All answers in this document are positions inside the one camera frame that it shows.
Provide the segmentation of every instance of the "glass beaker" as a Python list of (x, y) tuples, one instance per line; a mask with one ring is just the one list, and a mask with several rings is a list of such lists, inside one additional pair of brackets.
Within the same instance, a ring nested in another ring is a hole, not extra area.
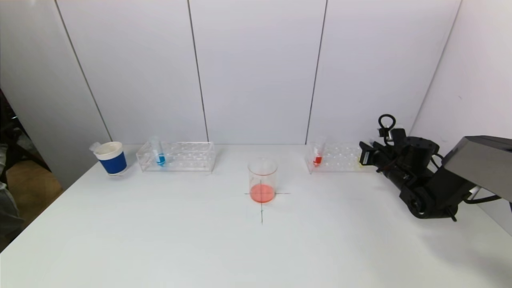
[(249, 195), (258, 203), (274, 199), (277, 163), (265, 157), (249, 162)]

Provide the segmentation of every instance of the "white table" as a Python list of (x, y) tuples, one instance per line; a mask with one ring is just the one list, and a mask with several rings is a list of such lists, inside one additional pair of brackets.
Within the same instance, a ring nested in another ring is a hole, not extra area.
[[(1, 287), (512, 285), (512, 237), (475, 205), (457, 223), (420, 220), (382, 175), (310, 175), (304, 146), (217, 150), (212, 174), (96, 164), (0, 255)], [(259, 155), (289, 193), (262, 206), (263, 223), (245, 194)]]

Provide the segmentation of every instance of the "blue and white cup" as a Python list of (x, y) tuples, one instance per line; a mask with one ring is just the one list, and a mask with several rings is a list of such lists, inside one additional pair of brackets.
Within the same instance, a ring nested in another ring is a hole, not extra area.
[(93, 153), (110, 175), (119, 175), (126, 169), (126, 158), (124, 158), (121, 142), (107, 142), (99, 145)]

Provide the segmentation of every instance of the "black line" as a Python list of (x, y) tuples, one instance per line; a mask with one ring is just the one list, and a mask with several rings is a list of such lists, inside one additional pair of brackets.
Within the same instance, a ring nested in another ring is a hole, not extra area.
[(459, 16), (460, 6), (462, 5), (462, 1), (459, 2), (459, 7), (457, 8), (457, 13), (455, 14), (455, 18), (453, 19), (452, 27), (450, 28), (450, 32), (448, 33), (448, 37), (446, 38), (446, 43), (444, 44), (443, 51), (441, 52), (441, 57), (439, 57), (439, 61), (437, 62), (436, 69), (434, 70), (434, 74), (432, 75), (432, 79), (430, 80), (429, 87), (426, 89), (426, 93), (423, 97), (423, 101), (421, 102), (421, 105), (419, 106), (418, 113), (416, 114), (416, 118), (414, 118), (414, 122), (411, 126), (411, 129), (409, 130), (409, 133), (414, 131), (414, 126), (416, 126), (416, 122), (418, 121), (419, 114), (421, 112), (421, 108), (423, 108), (423, 104), (425, 104), (426, 97), (428, 96), (430, 92), (430, 88), (432, 87), (432, 83), (434, 82), (434, 79), (436, 78), (437, 70), (439, 69), (439, 65), (441, 64), (441, 61), (444, 58), (444, 52), (446, 51), (446, 47), (448, 46), (448, 43), (450, 41), (450, 37), (452, 37), (452, 31), (453, 27), (455, 26), (455, 22), (457, 21), (457, 18)]
[[(260, 180), (260, 201), (263, 200), (263, 186), (261, 185), (261, 180)], [(261, 225), (263, 225), (263, 203), (260, 202), (260, 207), (261, 207)]]
[(210, 142), (210, 137), (208, 137), (208, 125), (206, 124), (206, 112), (204, 110), (203, 87), (201, 86), (201, 75), (199, 74), (199, 62), (197, 61), (196, 37), (194, 36), (194, 26), (192, 25), (192, 12), (190, 11), (190, 1), (189, 0), (187, 0), (187, 5), (188, 5), (188, 17), (190, 18), (190, 30), (192, 31), (192, 43), (194, 44), (194, 55), (196, 56), (197, 78), (199, 80), (199, 91), (201, 92), (201, 104), (203, 105), (204, 128), (206, 129), (206, 140), (208, 142)]
[(322, 38), (324, 37), (325, 15), (327, 14), (328, 1), (329, 0), (325, 0), (324, 22), (322, 23), (322, 33), (320, 35), (320, 46), (318, 47), (318, 58), (316, 59), (315, 80), (313, 82), (313, 94), (311, 95), (311, 106), (309, 107), (308, 129), (306, 130), (306, 141), (304, 144), (308, 143), (309, 124), (311, 122), (311, 111), (313, 110), (313, 97), (315, 96), (316, 76), (318, 75), (318, 62), (320, 62), (320, 49), (322, 48)]
[(71, 49), (73, 50), (73, 54), (75, 54), (76, 61), (78, 62), (78, 66), (80, 67), (80, 71), (82, 72), (83, 79), (86, 81), (87, 88), (89, 89), (89, 93), (91, 94), (91, 97), (93, 98), (94, 105), (96, 105), (96, 109), (98, 110), (99, 117), (101, 118), (101, 121), (103, 122), (103, 126), (105, 126), (106, 133), (109, 135), (110, 141), (112, 140), (112, 136), (110, 136), (109, 129), (107, 128), (105, 124), (105, 119), (103, 119), (103, 115), (101, 114), (101, 111), (99, 110), (98, 103), (96, 102), (96, 98), (94, 98), (93, 91), (91, 90), (91, 86), (89, 85), (89, 81), (87, 80), (86, 74), (83, 72), (82, 64), (80, 63), (80, 60), (78, 59), (78, 55), (76, 54), (75, 46), (73, 45), (73, 42), (71, 41), (71, 37), (69, 37), (68, 28), (66, 27), (66, 23), (64, 23), (64, 18), (62, 18), (62, 13), (60, 12), (59, 3), (57, 3), (57, 0), (53, 0), (55, 2), (55, 6), (57, 7), (57, 12), (60, 16), (60, 21), (62, 22), (62, 25), (64, 26), (64, 31), (66, 32), (66, 36), (68, 37), (69, 43), (71, 44)]

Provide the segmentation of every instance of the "blue liquid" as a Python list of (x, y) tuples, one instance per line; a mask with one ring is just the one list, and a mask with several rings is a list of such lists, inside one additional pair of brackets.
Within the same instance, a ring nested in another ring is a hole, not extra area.
[(165, 165), (165, 156), (163, 153), (158, 154), (157, 164), (162, 167)]

